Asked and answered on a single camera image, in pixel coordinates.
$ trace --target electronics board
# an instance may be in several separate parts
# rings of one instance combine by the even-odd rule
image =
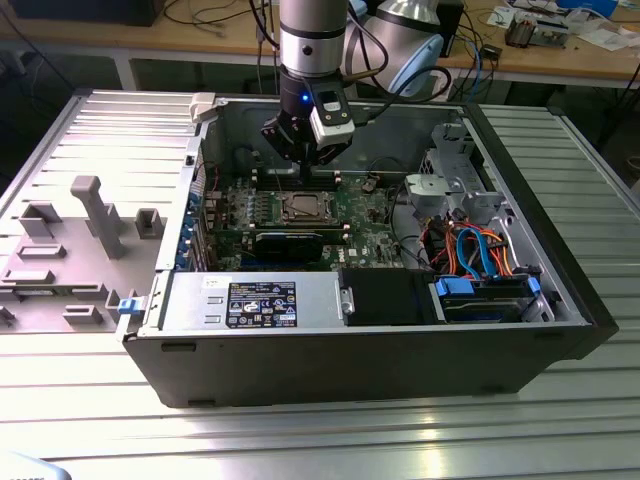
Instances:
[[[280,177],[268,183],[275,190],[260,188],[255,177],[235,179],[207,204],[211,269],[402,268],[390,191],[376,188],[375,178],[332,176],[330,190],[292,189]]]

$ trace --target wooden desk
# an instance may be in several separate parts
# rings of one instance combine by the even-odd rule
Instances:
[[[626,87],[640,62],[629,48],[609,52],[576,36],[571,36],[565,48],[509,47],[504,42],[506,30],[485,23],[491,9],[501,3],[496,0],[468,2],[473,26],[484,42],[502,49],[499,68],[495,73],[497,80],[619,88]],[[618,8],[613,20],[619,23],[638,22],[640,12]],[[469,25],[464,18],[462,24]],[[454,70],[454,73],[457,71],[466,75],[471,59],[465,51],[464,42],[456,41],[452,55],[440,63]],[[472,72],[470,78],[474,77],[475,72]]]
[[[226,2],[191,0],[191,3],[197,10]],[[565,49],[508,47],[504,44],[504,29],[483,23],[488,18],[489,9],[501,2],[474,0],[468,4],[471,7],[469,14],[474,27],[486,37],[485,42],[503,49],[499,68],[495,73],[497,80],[622,88],[626,87],[638,64],[639,60],[632,56],[630,49],[608,52],[577,37],[572,37]],[[207,12],[203,17],[220,18],[248,8],[248,1],[240,0],[232,7]],[[171,14],[189,21],[186,0],[174,5]],[[640,21],[640,12],[618,8],[614,20]],[[133,59],[253,64],[258,52],[255,40],[256,27],[250,13],[224,22],[221,35],[194,26],[174,23],[162,15],[152,27],[21,19],[16,19],[15,23],[45,52],[112,58],[118,69],[122,87],[126,90],[138,88],[130,64]],[[270,53],[270,47],[266,42],[263,48],[265,53]],[[25,49],[24,42],[16,37],[2,19],[0,49]],[[449,68],[454,77],[458,77],[466,75],[472,61],[464,50],[463,42],[456,41],[452,55],[441,59],[439,64]]]

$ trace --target warning label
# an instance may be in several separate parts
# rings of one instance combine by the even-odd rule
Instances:
[[[295,282],[230,283],[227,327],[297,327]]]

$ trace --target black cable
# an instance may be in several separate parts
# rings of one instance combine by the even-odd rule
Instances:
[[[618,102],[616,103],[612,114],[609,116],[611,120],[605,125],[605,128],[603,128],[602,133],[600,134],[600,137],[596,142],[596,150],[598,150],[599,152],[602,152],[606,144],[609,142],[609,140],[611,140],[611,137],[614,135],[616,129],[624,121],[624,118],[635,108],[635,106],[638,104],[638,101],[640,100],[640,88],[637,88],[636,90],[634,90],[634,93],[631,94],[631,97],[629,97],[629,101],[627,102],[627,104],[624,105],[624,97],[626,96],[627,92],[630,91],[631,86],[638,76],[638,73],[640,73],[640,64],[638,64],[638,68],[636,68],[636,71],[629,81],[624,94],[622,95],[622,97],[620,97],[620,100],[618,100]]]
[[[640,103],[640,88],[634,90],[634,93],[627,102],[627,105],[613,118],[613,120],[608,124],[608,127],[603,130],[598,142],[596,143],[596,150],[598,150],[598,152],[602,152],[620,124],[624,122],[625,117],[638,105],[638,103]]]
[[[260,95],[264,93],[262,90],[262,77],[260,76],[260,64],[262,62],[262,42],[258,42],[258,60],[256,61],[256,70],[258,71],[258,90]]]
[[[251,13],[253,14],[253,18],[255,19],[256,24],[258,25],[258,28],[262,32],[262,35],[264,35],[265,40],[279,50],[280,44],[276,42],[273,38],[271,38],[271,35],[269,35],[269,32],[267,32],[267,28],[260,21],[260,16],[258,15],[258,10],[253,0],[249,0],[249,6],[251,7]]]
[[[469,54],[469,51],[467,50],[467,44],[466,44],[466,40],[469,40],[471,43],[473,43],[475,45],[475,48],[478,48],[478,44],[476,43],[475,40],[475,35],[474,35],[474,39],[472,40],[471,38],[467,37],[467,36],[458,36],[456,35],[457,38],[464,40],[465,41],[465,51],[467,52],[467,54]],[[464,92],[465,92],[465,88],[464,86],[467,84],[467,80],[469,80],[469,77],[471,76],[471,72],[473,72],[474,70],[476,70],[476,56],[475,54],[470,55],[473,62],[471,63],[471,67],[469,67],[469,70],[467,70],[467,76],[464,77],[464,80],[462,81],[462,83],[460,85],[458,85],[456,87],[456,90],[453,92],[453,94],[450,95],[451,99],[453,100],[454,98],[456,98],[456,96],[458,94],[460,94],[460,100],[463,99],[464,97]]]
[[[375,112],[369,113],[366,122],[362,123],[359,122],[358,124],[356,124],[356,126],[364,126],[367,123],[369,123],[371,120],[374,120],[376,118],[378,118],[380,115],[382,115],[385,111],[387,111],[387,109],[394,104],[395,102],[398,101],[398,99],[400,98],[400,95],[402,94],[402,92],[404,91],[405,88],[407,88],[411,82],[413,82],[417,77],[419,77],[420,75],[427,73],[427,72],[442,72],[444,73],[445,77],[447,77],[447,81],[444,84],[444,86],[438,90],[436,93],[428,96],[427,98],[424,98],[422,100],[415,100],[415,101],[411,101],[411,102],[406,102],[405,103],[425,103],[428,102],[430,100],[433,100],[436,97],[439,97],[440,95],[442,95],[444,92],[446,92],[447,90],[449,90],[449,87],[451,86],[451,82],[452,82],[452,77],[451,77],[451,73],[449,73],[449,70],[447,70],[446,68],[440,67],[438,65],[434,65],[431,67],[422,67],[419,70],[416,70],[411,76],[409,76],[409,78],[407,78],[402,85],[400,85],[400,87],[398,87],[398,90],[396,91],[395,94],[393,94],[386,102],[384,105],[382,105],[382,107],[380,107],[378,110],[376,110]]]
[[[395,241],[398,243],[398,246],[400,247],[400,249],[404,253],[409,255],[411,258],[413,258],[416,262],[418,262],[418,266],[424,268],[425,270],[431,270],[431,267],[429,267],[427,261],[424,258],[418,257],[415,253],[413,253],[411,250],[409,250],[407,247],[405,247],[402,244],[402,242],[404,240],[407,240],[408,238],[411,238],[411,235],[409,235],[407,237],[403,237],[402,240],[399,240],[398,239],[398,235],[396,234],[396,229],[395,229],[395,227],[393,225],[393,212],[395,212],[396,204],[398,203],[398,197],[400,196],[400,192],[403,190],[403,187],[405,187],[404,181],[402,183],[398,184],[398,191],[396,192],[396,195],[393,198],[393,203],[391,204],[391,210],[389,210],[389,227],[391,228],[391,235],[393,236]]]
[[[380,40],[378,40],[369,30],[367,30],[365,27],[363,27],[362,25],[360,25],[360,22],[358,21],[358,16],[356,14],[356,11],[354,10],[354,8],[351,6],[351,3],[349,3],[349,18],[351,18],[351,21],[353,22],[353,25],[358,29],[359,31],[359,35],[360,35],[360,48],[362,49],[362,55],[364,57],[365,60],[365,65],[367,67],[368,70],[373,70],[371,68],[371,65],[369,64],[369,58],[367,55],[367,51],[364,45],[364,38],[363,38],[363,34],[366,35],[367,37],[369,37],[369,39],[375,43],[376,47],[378,47],[380,49],[380,51],[382,52],[382,65],[380,65],[380,67],[378,67],[376,70],[378,70],[379,74],[380,72],[384,71],[385,68],[387,68],[387,66],[389,65],[389,52],[387,51],[387,49],[385,48],[385,46],[382,44],[382,42],[380,42]]]
[[[482,40],[482,35],[480,35],[480,33],[478,33],[478,31],[476,30],[476,28],[475,28],[475,26],[473,24],[473,20],[471,20],[471,17],[467,13],[466,9],[462,10],[462,14],[465,16],[465,18],[469,22],[469,26],[467,27],[466,25],[459,25],[458,27],[459,28],[464,28],[465,30],[470,31],[472,33],[472,35],[473,35],[473,39],[469,38],[466,35],[462,35],[462,36],[469,38],[469,40],[475,45],[475,47],[478,50],[478,52],[482,52],[482,49],[484,48],[484,41]],[[474,59],[474,61],[471,63],[471,67],[469,67],[469,70],[467,71],[467,75],[464,77],[464,80],[462,81],[462,83],[456,87],[456,90],[453,92],[453,94],[450,95],[451,99],[454,99],[458,94],[460,94],[460,100],[463,99],[464,90],[465,90],[464,86],[466,85],[467,80],[469,80],[469,77],[471,76],[471,72],[473,72],[473,70],[475,70],[475,68],[476,68],[475,56],[473,56],[472,58]],[[483,61],[482,60],[483,60],[482,56],[480,55],[480,70],[482,70],[482,68],[483,68]]]
[[[633,86],[633,83],[636,81],[636,78],[638,78],[638,73],[640,73],[640,63],[638,64],[638,67],[636,68],[636,71],[634,72],[633,77],[631,77],[631,80],[629,80],[629,83],[627,84],[627,88],[624,89],[622,96],[616,102],[615,107],[613,107],[614,110],[617,109],[620,105],[622,105],[622,102],[624,101],[624,97],[627,96],[627,93],[629,92],[629,90],[631,90],[631,87]]]
[[[378,163],[378,162],[380,162],[382,160],[391,160],[393,163],[395,163],[400,168],[402,168],[403,171],[405,171],[407,173],[410,173],[409,169],[400,160],[398,160],[396,157],[391,157],[391,156],[384,156],[384,157],[378,157],[378,158],[373,159],[373,161],[369,164],[369,168],[367,168],[367,173],[371,173],[373,171],[373,167],[376,165],[376,163]]]
[[[246,15],[247,13],[251,13],[251,10],[243,10],[242,12],[238,12],[238,13],[234,13],[233,15],[228,15],[226,17],[222,17],[222,18],[215,18],[213,20],[207,20],[206,22],[194,22],[194,21],[190,21],[190,22],[185,22],[184,20],[179,20],[175,17],[172,17],[171,15],[169,15],[169,8],[171,8],[172,6],[174,6],[176,3],[178,3],[180,0],[172,0],[171,3],[169,3],[166,7],[164,7],[164,10],[162,11],[162,15],[168,19],[171,20],[174,23],[179,23],[180,25],[193,25],[193,26],[197,26],[197,25],[211,25],[212,23],[220,23],[220,22],[224,22],[225,20],[231,20],[232,18],[236,18],[239,17],[241,15]],[[205,11],[205,10],[213,10],[213,8],[205,8],[203,10],[199,10],[198,12],[196,12],[196,15],[200,14],[201,12]]]
[[[262,0],[262,6],[264,8],[265,1]],[[273,20],[273,5],[269,4],[269,26],[271,27],[271,32],[275,34],[276,27],[275,22]],[[280,93],[280,87],[278,86],[278,54],[275,50],[272,52],[273,54],[273,81],[276,87],[276,95]]]
[[[4,19],[7,21],[7,23],[9,24],[9,26],[11,27],[11,29],[16,32],[16,35],[18,35],[22,40],[24,40],[24,42],[29,45],[29,47],[31,47],[31,49],[36,52],[38,55],[40,55],[40,58],[42,58],[42,60],[45,61],[45,63],[47,65],[49,65],[49,67],[51,68],[51,70],[54,71],[54,73],[60,77],[60,80],[62,80],[64,82],[64,84],[67,86],[67,88],[70,91],[74,91],[76,89],[76,87],[73,86],[73,83],[71,83],[69,80],[67,80],[67,77],[65,77],[60,70],[58,70],[55,65],[53,65],[53,63],[51,63],[49,61],[49,59],[40,51],[40,49],[38,47],[36,47],[31,40],[29,40],[19,29],[18,27],[16,27],[13,23],[13,21],[11,20],[11,18],[9,17],[9,15],[7,15],[7,12],[5,12],[4,7],[2,7],[0,5],[0,14],[4,17]]]

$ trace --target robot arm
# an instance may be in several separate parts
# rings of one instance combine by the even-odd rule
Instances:
[[[340,65],[348,0],[280,2],[280,113],[262,129],[303,182],[351,143],[355,125]]]
[[[442,47],[442,38],[433,33],[439,23],[434,10],[437,0],[400,2],[416,4],[410,11],[398,10],[395,3],[398,1],[383,3],[379,14],[367,19],[367,24],[393,47],[394,58],[399,59],[390,62],[393,67],[380,77],[384,88],[391,91],[415,72],[416,64],[435,64]],[[300,165],[303,183],[309,178],[311,167],[326,165],[351,145],[356,123],[344,93],[341,66],[348,76],[355,69],[368,69],[370,75],[380,73],[380,69],[371,70],[370,65],[365,68],[363,50],[354,48],[358,32],[353,22],[347,27],[348,9],[349,0],[280,2],[281,110],[264,125],[262,135],[282,158]],[[420,21],[407,19],[411,12],[421,12]],[[425,12],[433,13],[427,19],[426,23],[432,24],[426,30],[417,28],[425,24]],[[371,63],[381,65],[381,49],[369,39],[361,40],[360,46],[363,42],[372,52]],[[412,82],[402,93],[413,95],[419,90],[416,86]]]

